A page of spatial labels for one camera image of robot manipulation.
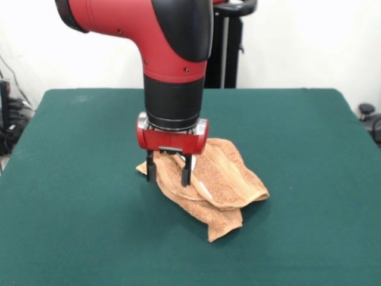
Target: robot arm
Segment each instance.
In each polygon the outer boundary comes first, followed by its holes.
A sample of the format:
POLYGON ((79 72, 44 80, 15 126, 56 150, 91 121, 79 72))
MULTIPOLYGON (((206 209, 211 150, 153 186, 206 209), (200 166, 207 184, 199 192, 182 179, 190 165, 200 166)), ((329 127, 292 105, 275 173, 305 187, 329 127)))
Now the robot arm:
POLYGON ((213 35, 212 0, 55 0, 63 22, 83 33, 131 39, 139 48, 145 108, 136 127, 147 150, 148 180, 156 181, 153 152, 186 159, 182 185, 191 183, 192 154, 209 130, 200 119, 213 35))

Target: white wall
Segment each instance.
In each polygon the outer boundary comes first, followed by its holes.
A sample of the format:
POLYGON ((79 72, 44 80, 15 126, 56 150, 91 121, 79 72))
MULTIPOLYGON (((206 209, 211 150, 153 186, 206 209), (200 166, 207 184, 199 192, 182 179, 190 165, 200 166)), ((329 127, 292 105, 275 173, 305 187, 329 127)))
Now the white wall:
MULTIPOLYGON (((0 9, 0 53, 34 105, 52 88, 142 87, 130 41, 69 29, 54 0, 0 0, 0 9)), ((353 109, 381 109, 380 15, 380 0, 259 0, 245 19, 239 87, 337 88, 353 109)))

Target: green felt tablecloth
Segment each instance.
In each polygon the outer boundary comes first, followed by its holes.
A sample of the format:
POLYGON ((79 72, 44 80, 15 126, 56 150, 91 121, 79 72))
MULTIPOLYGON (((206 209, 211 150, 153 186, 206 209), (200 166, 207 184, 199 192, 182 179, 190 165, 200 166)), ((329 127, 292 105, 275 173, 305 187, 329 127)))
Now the green felt tablecloth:
POLYGON ((143 91, 49 91, 0 178, 0 285, 381 285, 381 153, 334 90, 205 91, 269 200, 214 242, 135 171, 143 91))

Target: black cable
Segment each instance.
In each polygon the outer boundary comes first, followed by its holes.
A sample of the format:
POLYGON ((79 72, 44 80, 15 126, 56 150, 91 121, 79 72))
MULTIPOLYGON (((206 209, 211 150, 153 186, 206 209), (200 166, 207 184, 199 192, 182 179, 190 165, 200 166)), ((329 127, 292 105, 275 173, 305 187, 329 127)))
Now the black cable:
POLYGON ((9 149, 9 146, 8 146, 8 136, 6 134, 4 134, 4 131, 3 130, 0 130, 0 136, 2 137, 0 139, 0 144, 2 144, 3 146, 3 150, 0 150, 1 153, 0 153, 0 156, 4 156, 4 155, 7 155, 7 154, 10 154, 10 149, 9 149))
POLYGON ((8 154, 12 155, 12 148, 8 146, 7 140, 4 141, 5 148, 8 150, 8 154))
POLYGON ((18 85, 18 82, 17 82, 17 77, 16 77, 16 74, 14 72, 13 69, 11 69, 11 67, 7 64, 7 62, 4 60, 4 58, 2 57, 2 55, 0 54, 0 60, 4 63, 4 65, 7 67, 8 70, 10 70, 10 72, 13 74, 13 78, 14 78, 14 83, 17 87, 17 89, 20 91, 21 95, 23 96, 23 98, 26 100, 26 102, 28 102, 28 104, 30 106, 32 106, 32 104, 30 103, 30 101, 28 100, 28 97, 26 97, 25 93, 22 91, 22 89, 20 88, 20 85, 18 85))
POLYGON ((23 109, 28 109, 30 111, 35 112, 32 108, 30 108, 29 106, 25 105, 25 103, 22 102, 22 100, 15 100, 13 98, 9 99, 9 109, 16 110, 18 112, 23 110, 23 109))

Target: brown towel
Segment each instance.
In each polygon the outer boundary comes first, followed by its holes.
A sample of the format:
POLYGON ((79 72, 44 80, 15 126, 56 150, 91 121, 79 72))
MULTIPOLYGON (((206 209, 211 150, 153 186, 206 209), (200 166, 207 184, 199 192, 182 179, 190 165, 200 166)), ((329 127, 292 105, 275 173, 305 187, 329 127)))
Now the brown towel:
MULTIPOLYGON (((155 153, 157 184, 166 197, 208 225, 208 240, 213 242, 242 226, 240 208, 267 199, 269 193, 228 140, 208 139, 204 152, 195 158, 191 186, 184 188, 183 160, 155 153)), ((145 163, 136 169, 146 175, 145 163)))

